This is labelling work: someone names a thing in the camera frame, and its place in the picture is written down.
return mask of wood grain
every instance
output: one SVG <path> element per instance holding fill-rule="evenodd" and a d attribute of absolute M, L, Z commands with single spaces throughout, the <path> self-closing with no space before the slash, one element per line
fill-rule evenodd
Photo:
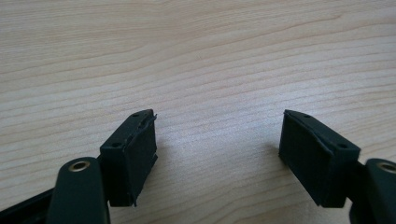
<path fill-rule="evenodd" d="M 282 112 L 396 161 L 396 2 L 1 1 L 0 209 L 153 108 L 159 159 L 112 223 L 348 223 L 277 156 Z"/>

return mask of black plastic bracket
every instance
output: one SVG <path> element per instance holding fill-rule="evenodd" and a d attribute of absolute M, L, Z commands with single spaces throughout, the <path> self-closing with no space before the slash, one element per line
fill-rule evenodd
<path fill-rule="evenodd" d="M 65 164 L 54 189 L 0 212 L 0 223 L 109 223 L 112 206 L 136 205 L 157 160 L 153 110 L 132 114 L 105 141 L 100 156 Z"/>
<path fill-rule="evenodd" d="M 358 162 L 360 149 L 317 119 L 286 110 L 279 157 L 317 205 L 343 207 L 353 224 L 396 223 L 396 164 Z"/>

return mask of rectangular black block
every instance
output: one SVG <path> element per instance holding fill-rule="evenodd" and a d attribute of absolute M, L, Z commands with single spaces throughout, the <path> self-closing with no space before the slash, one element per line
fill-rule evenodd
<path fill-rule="evenodd" d="M 153 111 L 132 114 L 100 147 L 99 160 L 111 206 L 136 205 L 157 160 Z"/>
<path fill-rule="evenodd" d="M 280 158 L 317 205 L 343 207 L 348 171 L 361 150 L 309 115 L 291 110 L 284 115 Z"/>

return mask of black plastic piece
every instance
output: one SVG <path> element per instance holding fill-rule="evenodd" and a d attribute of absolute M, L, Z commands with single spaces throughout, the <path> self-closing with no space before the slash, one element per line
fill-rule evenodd
<path fill-rule="evenodd" d="M 367 167 L 360 162 L 349 173 L 345 183 L 347 197 L 353 202 L 349 211 L 351 224 L 375 224 L 373 208 L 367 197 L 368 172 Z"/>
<path fill-rule="evenodd" d="M 343 207 L 345 183 L 361 150 L 309 115 L 291 110 L 284 115 L 280 158 L 317 205 Z"/>
<path fill-rule="evenodd" d="M 0 212 L 0 223 L 44 224 L 52 189 Z"/>
<path fill-rule="evenodd" d="M 111 206 L 136 205 L 157 160 L 153 111 L 132 114 L 100 147 L 106 196 Z"/>
<path fill-rule="evenodd" d="M 46 223 L 110 223 L 97 159 L 79 158 L 61 168 Z"/>
<path fill-rule="evenodd" d="M 396 223 L 396 163 L 370 159 L 366 167 L 366 192 L 376 223 Z"/>

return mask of light wood surface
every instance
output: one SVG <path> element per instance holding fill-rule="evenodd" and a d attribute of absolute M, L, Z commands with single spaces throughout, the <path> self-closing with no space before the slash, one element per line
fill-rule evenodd
<path fill-rule="evenodd" d="M 153 108 L 159 159 L 112 223 L 348 223 L 277 156 L 283 111 L 396 161 L 396 2 L 0 2 L 0 209 Z"/>

